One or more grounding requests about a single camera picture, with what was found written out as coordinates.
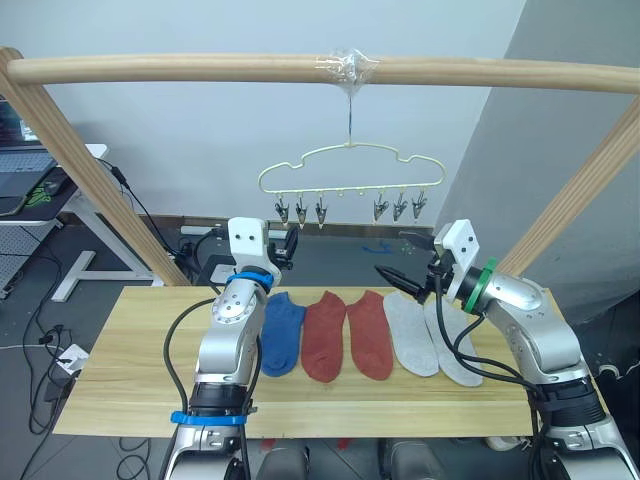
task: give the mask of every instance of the laptop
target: laptop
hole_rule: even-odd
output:
[[[18,199],[24,202],[55,166],[33,131],[0,97],[0,215],[7,215],[7,206]]]

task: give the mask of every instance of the light gray sock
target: light gray sock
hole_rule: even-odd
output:
[[[442,371],[454,382],[464,385],[465,387],[478,387],[482,385],[482,377],[476,373],[470,372],[462,365],[458,363],[456,357],[447,348],[444,343],[444,339],[440,334],[440,328],[438,327],[438,319],[436,317],[436,302],[435,300],[424,306],[424,316],[427,322],[427,328],[433,339],[433,344],[436,347],[436,354],[438,355],[438,363]],[[451,343],[453,343],[456,337],[464,330],[467,323],[467,314],[462,310],[454,308],[446,301],[442,302],[442,316],[444,317],[444,325],[447,329],[447,334]],[[467,335],[462,342],[460,342],[460,352],[466,355],[476,356],[476,351],[471,345],[471,338]],[[482,368],[481,365],[475,362],[469,362],[471,365],[477,368]]]
[[[421,377],[438,373],[438,357],[420,305],[400,292],[384,297],[382,305],[400,364]]]

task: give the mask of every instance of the green ring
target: green ring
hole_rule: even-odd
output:
[[[467,303],[464,304],[465,312],[471,313],[473,311],[473,307],[476,306],[478,298],[480,298],[482,292],[484,292],[485,288],[487,288],[489,278],[491,278],[491,275],[496,269],[497,264],[498,260],[496,260],[496,257],[489,257],[487,264],[482,269],[482,273],[480,274],[480,278],[478,279],[476,286],[473,287],[473,291],[471,292],[471,295],[469,295],[469,300],[467,300]]]

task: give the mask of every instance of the sock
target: sock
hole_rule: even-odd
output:
[[[301,359],[305,372],[314,380],[329,383],[340,373],[344,314],[344,302],[326,291],[318,303],[307,307]]]
[[[447,348],[440,333],[438,327],[438,318],[436,317],[436,302],[433,301],[424,306],[425,320],[427,322],[427,328],[431,334],[433,344],[436,347],[436,354],[438,355],[438,363],[442,371],[454,382],[459,383],[465,387],[478,387],[482,385],[482,377],[477,373],[470,372],[462,365],[458,363],[456,357]],[[467,323],[467,314],[462,310],[454,308],[448,302],[442,302],[442,316],[444,317],[444,325],[447,329],[447,334],[451,343],[453,343],[456,337],[464,330]],[[462,342],[460,342],[460,352],[466,355],[476,355],[476,351],[471,345],[471,338],[467,335]],[[474,367],[481,368],[475,362],[469,362]]]
[[[306,308],[291,303],[287,292],[269,298],[262,326],[262,371],[280,377],[296,366],[300,326]]]
[[[389,325],[384,316],[382,295],[371,290],[347,307],[351,328],[351,356],[362,373],[384,380],[393,370]]]
[[[384,297],[382,303],[400,364],[421,377],[438,373],[438,357],[422,307],[398,291]]]

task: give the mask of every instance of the blue sock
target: blue sock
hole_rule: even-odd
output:
[[[270,377],[289,373],[298,361],[300,326],[305,307],[289,300],[287,292],[269,298],[262,327],[262,372]]]

